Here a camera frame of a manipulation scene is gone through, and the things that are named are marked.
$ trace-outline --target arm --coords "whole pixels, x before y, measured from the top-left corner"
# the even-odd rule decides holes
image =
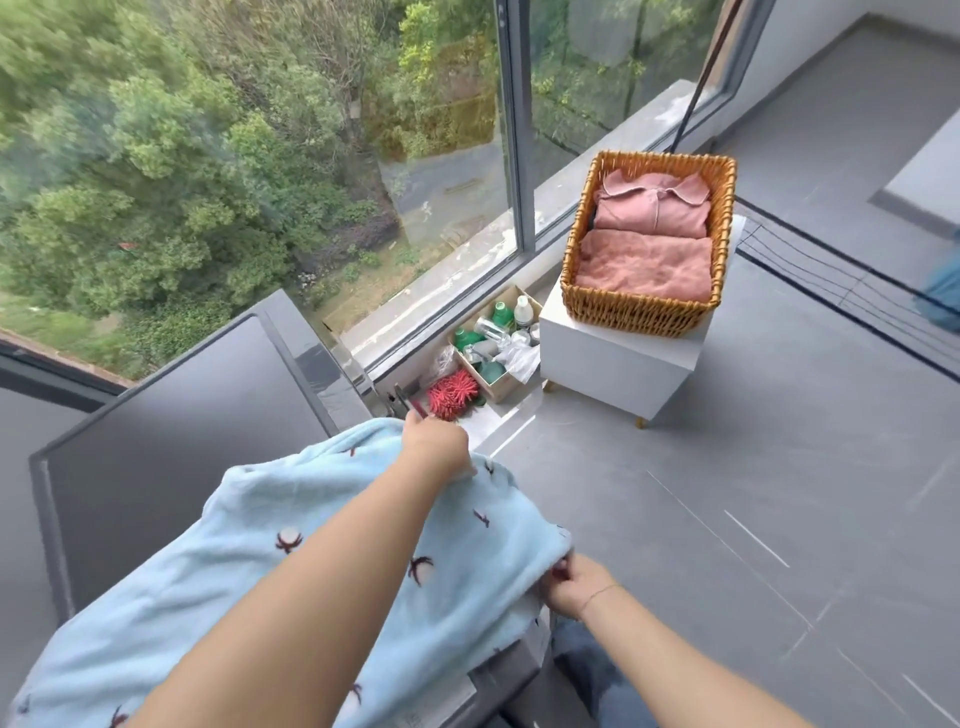
[[[810,728],[690,646],[586,556],[570,554],[543,586],[550,608],[587,626],[661,728]]]
[[[408,417],[396,462],[237,602],[150,693],[130,727],[331,725],[434,499],[468,467],[460,427]]]

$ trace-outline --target folded pink shirt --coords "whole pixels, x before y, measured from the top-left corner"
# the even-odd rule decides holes
[[[604,291],[707,303],[712,248],[708,237],[591,230],[580,242],[580,269],[574,282]]]
[[[706,237],[710,189],[698,174],[680,179],[661,172],[625,180],[615,169],[594,195],[595,228],[645,235]]]

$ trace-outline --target plastic bag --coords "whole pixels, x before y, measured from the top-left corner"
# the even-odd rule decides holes
[[[450,376],[457,371],[457,350],[452,345],[447,344],[442,347],[437,355],[433,357],[430,363],[430,369],[426,373],[426,381],[423,386],[430,386],[435,381]]]
[[[493,361],[503,364],[514,379],[526,384],[540,366],[540,347],[512,342]]]

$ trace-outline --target wicker basket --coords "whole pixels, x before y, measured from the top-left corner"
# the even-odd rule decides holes
[[[580,241],[589,229],[596,203],[593,193],[614,169],[635,179],[646,172],[665,172],[685,177],[699,172],[710,188],[710,215],[707,231],[713,240],[710,263],[710,300],[708,303],[660,299],[634,293],[614,293],[576,285],[580,266]],[[577,321],[623,331],[678,338],[695,328],[700,320],[720,305],[727,272],[730,229],[733,220],[733,187],[736,162],[730,157],[712,155],[667,155],[650,152],[600,152],[590,165],[587,184],[577,207],[577,216],[566,241],[564,269],[560,275],[564,306]]]

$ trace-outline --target red spiky ball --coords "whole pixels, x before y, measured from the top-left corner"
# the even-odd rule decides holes
[[[466,370],[438,379],[426,391],[430,398],[430,411],[441,420],[456,420],[480,394],[476,380]]]

